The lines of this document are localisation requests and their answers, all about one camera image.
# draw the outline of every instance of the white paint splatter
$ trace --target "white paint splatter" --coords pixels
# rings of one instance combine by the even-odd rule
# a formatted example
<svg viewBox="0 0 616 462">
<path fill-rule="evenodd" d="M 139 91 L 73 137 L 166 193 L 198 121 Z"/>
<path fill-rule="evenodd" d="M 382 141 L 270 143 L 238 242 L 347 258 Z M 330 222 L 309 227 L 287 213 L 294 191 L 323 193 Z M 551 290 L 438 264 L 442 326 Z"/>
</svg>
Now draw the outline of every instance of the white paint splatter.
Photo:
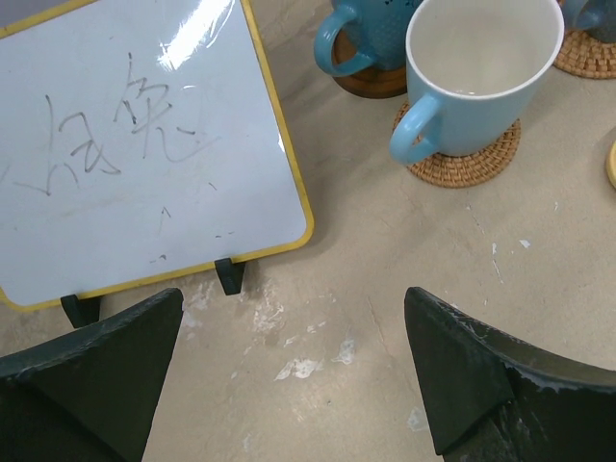
<svg viewBox="0 0 616 462">
<path fill-rule="evenodd" d="M 293 369 L 294 364 L 295 360 L 289 361 L 285 365 L 285 367 L 280 370 L 280 372 L 278 373 L 276 378 L 273 379 L 273 381 L 275 382 L 276 380 L 284 380 L 285 378 L 289 377 L 289 375 L 291 375 L 291 370 Z"/>
<path fill-rule="evenodd" d="M 327 321 L 319 322 L 317 325 L 310 324 L 308 327 L 306 327 L 306 332 L 308 332 L 309 334 L 314 334 L 317 332 L 318 327 L 323 327 L 326 324 Z"/>
<path fill-rule="evenodd" d="M 336 297 L 331 293 L 327 295 L 319 295 L 319 298 L 329 298 L 329 301 L 331 301 L 332 303 L 336 303 Z"/>
<path fill-rule="evenodd" d="M 413 431 L 426 431 L 430 429 L 430 425 L 427 422 L 427 415 L 425 411 L 419 407 L 414 407 L 411 411 L 411 415 L 406 421 L 408 426 Z"/>
<path fill-rule="evenodd" d="M 341 344 L 338 350 L 338 356 L 332 359 L 334 363 L 343 363 L 349 365 L 355 359 L 355 341 L 347 337 Z"/>
<path fill-rule="evenodd" d="M 502 276 L 501 276 L 501 270 L 499 269 L 499 266 L 497 265 L 497 261 L 494 259 L 492 260 L 492 266 L 494 267 L 494 270 L 497 272 L 499 281 L 501 282 L 501 284 L 504 284 L 504 281 L 502 280 Z"/>
<path fill-rule="evenodd" d="M 481 226 L 481 224 L 479 223 L 479 220 L 477 219 L 477 217 L 475 216 L 475 214 L 473 213 L 473 208 L 471 207 L 471 204 L 466 206 L 466 210 L 468 210 L 469 212 L 471 212 L 471 217 L 473 217 L 473 220 L 475 222 L 475 225 L 477 228 L 479 228 L 479 231 L 481 231 L 481 234 L 483 234 L 485 236 L 485 230 L 483 229 L 483 227 Z"/>
<path fill-rule="evenodd" d="M 532 383 L 534 383 L 537 388 L 539 389 L 539 391 L 542 390 L 554 390 L 557 394 L 561 391 L 561 390 L 580 390 L 581 388 L 583 388 L 583 385 L 577 385 L 574 382 L 567 382 L 567 381 L 559 381 L 557 379 L 551 379 L 547 376 L 541 376 L 533 371 L 524 371 L 523 369 L 518 369 L 515 366 L 508 366 L 505 365 L 506 368 L 508 369 L 514 369 L 519 375 L 521 375 L 523 378 L 525 378 L 526 380 L 530 380 Z"/>
<path fill-rule="evenodd" d="M 244 452 L 248 453 L 250 451 L 250 443 L 252 439 L 252 435 L 248 433 L 246 437 L 242 440 L 242 446 L 244 447 Z"/>
<path fill-rule="evenodd" d="M 303 361 L 295 361 L 295 372 L 293 375 L 297 378 L 308 378 L 314 371 L 322 371 L 322 361 L 311 361 L 304 359 Z"/>
<path fill-rule="evenodd" d="M 190 311 L 184 310 L 184 316 L 182 317 L 182 326 L 194 329 L 195 327 L 201 327 L 203 322 L 196 320 Z"/>
<path fill-rule="evenodd" d="M 255 332 L 268 333 L 282 323 L 280 315 L 284 313 L 285 308 L 278 301 L 273 300 L 275 293 L 272 286 L 272 283 L 268 281 L 261 288 L 263 303 L 255 307 L 252 321 Z"/>
<path fill-rule="evenodd" d="M 213 291 L 214 281 L 209 281 L 205 285 L 201 282 L 196 288 L 196 291 L 194 291 L 194 294 L 189 298 L 187 304 L 199 311 L 207 310 Z"/>
<path fill-rule="evenodd" d="M 322 371 L 323 362 L 313 361 L 311 359 L 299 359 L 296 358 L 293 361 L 289 361 L 284 368 L 278 373 L 274 381 L 284 380 L 291 374 L 297 378 L 308 378 L 314 371 Z"/>
<path fill-rule="evenodd" d="M 299 338 L 299 336 L 298 336 L 298 335 L 294 335 L 293 337 L 291 337 L 291 338 L 287 339 L 287 340 L 285 341 L 285 345 L 283 345 L 282 347 L 283 347 L 283 348 L 288 347 L 290 344 L 292 344 L 292 343 L 293 343 L 295 340 L 297 340 L 298 338 Z"/>
</svg>

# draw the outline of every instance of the woven rattan coaster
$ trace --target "woven rattan coaster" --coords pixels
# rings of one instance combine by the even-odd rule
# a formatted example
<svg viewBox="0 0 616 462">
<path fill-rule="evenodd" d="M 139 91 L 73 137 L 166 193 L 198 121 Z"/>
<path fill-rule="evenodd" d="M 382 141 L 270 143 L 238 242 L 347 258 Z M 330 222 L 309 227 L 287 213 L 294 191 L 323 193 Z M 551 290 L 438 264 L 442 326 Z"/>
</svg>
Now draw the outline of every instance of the woven rattan coaster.
<svg viewBox="0 0 616 462">
<path fill-rule="evenodd" d="M 616 78 L 616 43 L 603 43 L 583 31 L 567 33 L 554 65 L 587 79 Z"/>
<path fill-rule="evenodd" d="M 394 128 L 409 110 L 408 103 L 398 111 Z M 434 154 L 409 166 L 408 169 L 427 183 L 444 188 L 466 188 L 484 183 L 509 165 L 518 149 L 522 127 L 516 120 L 500 138 L 475 154 L 464 157 L 449 157 Z"/>
</svg>

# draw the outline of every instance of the mug handle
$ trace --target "mug handle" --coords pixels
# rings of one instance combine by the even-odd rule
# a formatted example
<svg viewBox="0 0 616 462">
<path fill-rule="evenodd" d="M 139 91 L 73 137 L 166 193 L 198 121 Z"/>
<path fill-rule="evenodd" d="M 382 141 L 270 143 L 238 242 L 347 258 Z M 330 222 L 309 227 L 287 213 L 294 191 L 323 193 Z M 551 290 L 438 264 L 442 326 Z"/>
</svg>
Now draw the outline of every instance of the mug handle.
<svg viewBox="0 0 616 462">
<path fill-rule="evenodd" d="M 603 22 L 603 14 L 601 12 L 597 10 L 584 11 L 588 2 L 589 0 L 564 0 L 560 8 L 565 18 L 567 29 L 585 31 L 601 25 Z"/>
<path fill-rule="evenodd" d="M 429 94 L 425 94 L 409 109 L 394 130 L 389 142 L 389 151 L 395 161 L 408 165 L 422 161 L 438 151 L 435 142 L 427 137 L 413 144 L 422 130 L 441 109 L 441 103 Z"/>
<path fill-rule="evenodd" d="M 374 58 L 357 51 L 350 60 L 333 64 L 331 53 L 334 41 L 349 22 L 359 19 L 359 13 L 348 5 L 340 6 L 319 27 L 315 37 L 315 61 L 321 70 L 333 77 L 351 75 L 374 64 Z"/>
</svg>

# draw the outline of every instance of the wooden coaster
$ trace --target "wooden coaster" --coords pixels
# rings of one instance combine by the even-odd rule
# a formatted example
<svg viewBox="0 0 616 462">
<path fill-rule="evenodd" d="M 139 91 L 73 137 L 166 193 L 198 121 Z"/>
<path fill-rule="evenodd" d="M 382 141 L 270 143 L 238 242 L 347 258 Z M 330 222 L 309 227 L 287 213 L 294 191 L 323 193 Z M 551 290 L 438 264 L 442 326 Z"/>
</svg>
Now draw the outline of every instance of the wooden coaster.
<svg viewBox="0 0 616 462">
<path fill-rule="evenodd" d="M 616 78 L 616 43 L 603 43 L 583 31 L 567 33 L 554 65 L 587 79 Z"/>
<path fill-rule="evenodd" d="M 404 103 L 394 122 L 398 126 L 410 105 Z M 484 183 L 509 165 L 518 150 L 522 126 L 516 120 L 500 138 L 475 154 L 464 157 L 450 157 L 436 153 L 421 162 L 408 166 L 418 178 L 431 185 L 444 188 L 466 188 Z"/>
<path fill-rule="evenodd" d="M 334 64 L 350 60 L 355 55 L 355 47 L 342 31 L 334 42 L 332 60 Z M 349 93 L 362 98 L 391 98 L 406 93 L 406 66 L 396 70 L 380 70 L 369 67 L 347 77 L 334 77 L 338 85 Z"/>
<path fill-rule="evenodd" d="M 605 160 L 605 171 L 607 171 L 607 178 L 614 188 L 616 188 L 616 142 L 612 144 L 612 148 L 607 154 Z"/>
</svg>

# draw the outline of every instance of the yellow whiteboard frame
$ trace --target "yellow whiteboard frame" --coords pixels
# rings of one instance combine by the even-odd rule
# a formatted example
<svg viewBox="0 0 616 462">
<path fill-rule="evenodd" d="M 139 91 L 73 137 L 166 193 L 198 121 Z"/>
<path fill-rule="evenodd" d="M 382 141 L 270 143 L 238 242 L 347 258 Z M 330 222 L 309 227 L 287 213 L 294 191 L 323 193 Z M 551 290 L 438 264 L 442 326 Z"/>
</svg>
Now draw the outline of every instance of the yellow whiteboard frame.
<svg viewBox="0 0 616 462">
<path fill-rule="evenodd" d="M 15 22 L 14 24 L 10 24 L 6 27 L 0 28 L 0 39 L 11 36 L 21 31 L 25 31 L 31 27 L 35 27 L 43 22 L 54 19 L 58 16 L 61 16 L 66 13 L 70 13 L 73 10 L 84 7 L 91 3 L 94 3 L 99 0 L 67 0 L 66 2 L 53 7 L 49 10 L 45 10 L 44 12 L 40 12 L 34 14 L 32 16 L 26 17 L 20 21 Z M 301 178 L 301 173 L 299 171 L 299 164 L 297 163 L 297 158 L 295 156 L 295 151 L 293 149 L 293 144 L 291 143 L 291 136 L 289 135 L 289 129 L 287 128 L 287 122 L 282 112 L 282 107 L 280 106 L 280 100 L 278 99 L 278 93 L 276 91 L 276 86 L 273 83 L 273 78 L 271 76 L 270 65 L 268 63 L 268 58 L 266 56 L 266 51 L 263 46 L 263 42 L 261 40 L 261 34 L 259 33 L 259 28 L 257 26 L 257 22 L 254 17 L 254 11 L 252 10 L 252 5 L 250 4 L 250 0 L 240 0 L 242 4 L 242 8 L 244 10 L 244 16 L 246 19 L 246 24 L 248 26 L 248 30 L 250 31 L 250 35 L 252 37 L 252 43 L 254 45 L 255 52 L 257 53 L 257 58 L 259 60 L 259 66 L 261 67 L 261 73 L 263 74 L 263 78 L 266 83 L 266 88 L 269 94 L 269 101 L 271 102 L 271 106 L 273 107 L 273 111 L 276 117 L 276 123 L 278 124 L 278 129 L 280 130 L 280 136 L 282 137 L 282 142 L 285 146 L 285 151 L 287 153 L 287 159 L 289 160 L 289 166 L 291 167 L 291 172 L 293 174 L 293 178 L 295 180 L 295 187 L 297 189 L 297 193 L 299 194 L 299 200 L 301 202 L 301 208 L 304 211 L 304 216 L 306 217 L 306 231 L 301 238 L 297 241 L 289 244 L 277 245 L 270 248 L 265 248 L 263 250 L 257 250 L 255 252 L 245 253 L 244 255 L 237 255 L 233 257 L 233 261 L 236 263 L 247 262 L 249 260 L 255 260 L 257 258 L 267 257 L 269 255 L 273 255 L 276 253 L 287 252 L 289 250 L 295 250 L 297 248 L 302 247 L 310 241 L 310 238 L 313 235 L 315 230 L 315 219 L 312 214 L 312 210 L 310 208 L 310 203 L 308 201 L 308 194 L 306 193 L 306 188 L 304 186 L 303 179 Z M 121 284 L 115 284 L 110 287 L 105 287 L 103 289 L 98 289 L 96 291 L 85 292 L 82 294 L 76 294 L 80 298 L 92 298 L 94 296 L 101 295 L 109 295 L 120 291 L 126 291 L 128 289 L 133 289 L 140 286 L 145 286 L 148 284 L 154 284 L 157 282 L 166 281 L 169 279 L 173 279 L 176 277 L 187 276 L 189 274 L 194 274 L 196 272 L 202 272 L 206 270 L 212 270 L 214 268 L 214 262 L 206 263 L 203 265 L 197 265 L 194 267 L 189 267 L 185 269 L 180 269 L 178 271 L 170 271 L 165 272 L 163 274 L 159 274 L 157 276 L 145 277 L 144 279 L 138 279 L 131 282 L 123 282 Z M 43 301 L 42 303 L 37 303 L 31 306 L 22 306 L 17 305 L 11 302 L 0 287 L 0 300 L 4 301 L 10 308 L 13 308 L 15 311 L 28 313 L 37 310 L 41 310 L 43 308 L 49 308 L 51 306 L 57 306 L 60 304 L 59 300 L 49 300 Z"/>
</svg>

